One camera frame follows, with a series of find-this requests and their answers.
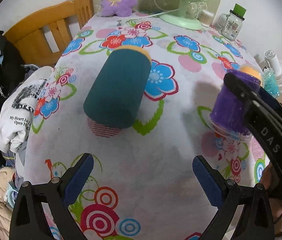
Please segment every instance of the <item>white fan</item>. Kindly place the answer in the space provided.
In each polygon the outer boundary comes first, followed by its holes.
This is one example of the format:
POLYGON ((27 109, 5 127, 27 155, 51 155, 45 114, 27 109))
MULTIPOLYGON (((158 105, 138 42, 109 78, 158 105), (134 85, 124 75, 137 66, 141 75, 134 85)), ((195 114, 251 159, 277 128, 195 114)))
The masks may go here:
POLYGON ((274 51, 268 50, 264 53, 265 61, 268 62, 269 66, 273 69, 276 83, 279 86, 280 92, 282 93, 282 60, 277 58, 274 51))

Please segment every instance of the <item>screw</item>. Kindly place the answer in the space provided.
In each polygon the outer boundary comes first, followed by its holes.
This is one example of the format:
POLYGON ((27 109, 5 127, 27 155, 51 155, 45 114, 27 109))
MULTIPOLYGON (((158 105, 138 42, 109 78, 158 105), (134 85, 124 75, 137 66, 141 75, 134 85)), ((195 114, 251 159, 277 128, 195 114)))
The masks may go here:
POLYGON ((60 178, 59 177, 54 177, 52 180, 51 180, 51 182, 52 183, 58 183, 60 181, 60 178))
POLYGON ((264 186, 260 183, 258 183, 256 186, 258 187, 258 189, 264 189, 264 186))
POLYGON ((227 180, 226 180, 226 183, 227 183, 228 185, 230 185, 230 186, 234 186, 234 185, 235 185, 235 181, 232 180, 232 179, 227 179, 227 180))
POLYGON ((25 181, 25 182, 22 183, 22 187, 27 187, 29 184, 30 184, 30 182, 25 181))

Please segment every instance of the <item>blue gripper pad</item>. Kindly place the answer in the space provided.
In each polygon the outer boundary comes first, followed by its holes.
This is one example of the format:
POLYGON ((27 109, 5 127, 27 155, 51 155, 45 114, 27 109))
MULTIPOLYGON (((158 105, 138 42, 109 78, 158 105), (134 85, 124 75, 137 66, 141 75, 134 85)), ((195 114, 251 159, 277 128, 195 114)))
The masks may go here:
POLYGON ((77 166, 79 166, 77 171, 65 188, 63 204, 66 207, 75 203, 84 184, 88 180, 94 166, 93 156, 89 155, 83 162, 80 159, 77 164, 70 169, 75 169, 77 166))
POLYGON ((223 205, 222 191, 226 190, 225 179, 218 171, 213 170, 202 156, 194 158, 192 168, 210 204, 218 209, 221 208, 223 205))

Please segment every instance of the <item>fan base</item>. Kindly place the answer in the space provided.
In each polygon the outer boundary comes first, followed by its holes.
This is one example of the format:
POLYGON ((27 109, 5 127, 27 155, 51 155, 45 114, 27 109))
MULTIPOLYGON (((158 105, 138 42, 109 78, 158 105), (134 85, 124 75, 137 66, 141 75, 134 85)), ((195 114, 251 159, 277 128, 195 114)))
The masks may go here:
POLYGON ((201 30, 203 27, 198 19, 187 17, 178 17, 169 13, 160 16, 160 19, 170 24, 180 26, 189 30, 201 30))

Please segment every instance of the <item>pile of clothes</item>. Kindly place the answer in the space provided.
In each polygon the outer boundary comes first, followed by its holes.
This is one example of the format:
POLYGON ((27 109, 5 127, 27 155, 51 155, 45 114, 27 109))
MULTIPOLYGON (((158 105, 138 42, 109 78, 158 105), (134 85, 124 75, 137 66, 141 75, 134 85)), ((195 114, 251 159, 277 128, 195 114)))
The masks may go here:
POLYGON ((33 114, 53 68, 25 65, 19 51, 2 34, 0 31, 0 173, 8 169, 9 176, 0 187, 4 189, 0 205, 12 210, 23 182, 33 114))

